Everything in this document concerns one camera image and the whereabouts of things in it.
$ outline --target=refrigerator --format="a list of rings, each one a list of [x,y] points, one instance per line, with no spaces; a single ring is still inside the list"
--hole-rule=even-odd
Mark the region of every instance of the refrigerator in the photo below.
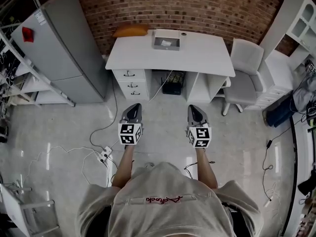
[[[22,27],[32,30],[33,42],[24,42]],[[36,68],[72,101],[105,100],[105,61],[79,0],[49,0],[11,36]]]

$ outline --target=blue jeans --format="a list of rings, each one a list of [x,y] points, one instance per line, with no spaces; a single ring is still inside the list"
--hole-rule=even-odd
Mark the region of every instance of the blue jeans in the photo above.
[[[278,127],[284,121],[288,120],[293,114],[297,112],[292,94],[286,98],[273,111],[267,112],[267,123],[269,126]]]

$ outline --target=tiled floor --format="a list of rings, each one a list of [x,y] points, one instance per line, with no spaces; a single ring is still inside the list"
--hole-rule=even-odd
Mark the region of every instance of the tiled floor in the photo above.
[[[93,135],[95,144],[111,146],[118,139],[117,123],[121,113],[134,102],[128,102],[116,86],[118,118],[114,125]],[[136,168],[146,162],[168,161],[183,171],[184,167],[196,161],[193,148],[186,136],[188,104],[183,96],[163,95],[161,92],[150,103],[143,103],[144,134],[136,146],[134,165]],[[265,226],[261,236],[276,236],[281,222],[284,223],[292,189],[293,148],[291,131],[273,141],[268,150],[265,166],[274,165],[265,177],[266,189],[276,183],[276,195],[267,208],[262,188],[262,161],[266,143],[289,127],[289,122],[278,129],[264,125],[261,112],[239,113],[231,106],[226,117],[221,115],[222,99],[211,104],[199,105],[208,115],[212,127],[212,141],[207,149],[209,160],[218,182],[224,185],[235,179],[262,208]],[[77,208],[87,188],[81,174],[82,162],[90,150],[74,150],[68,154],[60,148],[53,149],[47,158],[47,148],[62,146],[66,150],[91,147],[90,133],[108,125],[115,115],[114,96],[103,104],[18,106],[14,108],[10,138],[6,145],[0,145],[0,170],[5,182],[24,180],[32,160],[30,176],[23,186],[32,187],[30,199],[46,200],[47,193],[55,201],[55,210],[60,230],[48,236],[75,236],[74,219]],[[112,156],[119,162],[123,146],[116,144]],[[276,164],[278,151],[279,164]],[[190,167],[196,177],[196,167]],[[94,155],[84,165],[84,172],[91,183],[106,186],[107,171]]]

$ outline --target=orange pillow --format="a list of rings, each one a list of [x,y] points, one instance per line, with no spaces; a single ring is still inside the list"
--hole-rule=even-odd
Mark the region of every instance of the orange pillow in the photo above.
[[[147,35],[148,25],[127,25],[117,28],[113,37],[131,37]]]

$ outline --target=white cube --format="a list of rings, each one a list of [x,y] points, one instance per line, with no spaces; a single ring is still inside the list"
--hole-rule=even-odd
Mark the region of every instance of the white cube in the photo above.
[[[136,145],[142,135],[141,124],[118,124],[118,139],[122,145]]]
[[[212,128],[189,127],[188,138],[194,148],[207,148],[212,139]]]

